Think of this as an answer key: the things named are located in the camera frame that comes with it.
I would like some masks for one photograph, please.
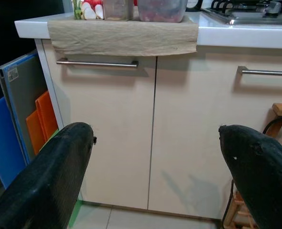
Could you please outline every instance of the gray cutting board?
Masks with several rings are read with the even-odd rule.
[[[36,110],[35,100],[47,90],[37,52],[33,51],[0,66],[0,84],[28,164],[35,155],[26,118]]]

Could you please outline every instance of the wood grain cabinet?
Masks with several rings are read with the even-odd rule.
[[[158,58],[150,210],[221,219],[231,176],[219,126],[262,131],[282,103],[282,76],[241,75],[238,66],[282,71],[282,50],[198,47]]]
[[[85,201],[147,208],[156,58],[71,56],[79,62],[131,63],[137,69],[58,65],[44,49],[64,125],[92,125],[92,151],[81,193]]]

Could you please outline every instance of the gas stove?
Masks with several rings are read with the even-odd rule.
[[[282,0],[213,0],[202,11],[230,25],[282,25]]]

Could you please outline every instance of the beige cloth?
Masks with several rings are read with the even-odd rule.
[[[198,24],[142,21],[48,22],[52,45],[63,54],[166,56],[196,52]]]

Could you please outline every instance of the label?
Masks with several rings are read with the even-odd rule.
[[[187,8],[194,8],[198,3],[198,0],[188,0]]]
[[[18,78],[17,68],[13,68],[13,69],[8,71],[8,78],[9,78],[9,82],[11,82],[11,81],[15,80],[16,78]]]

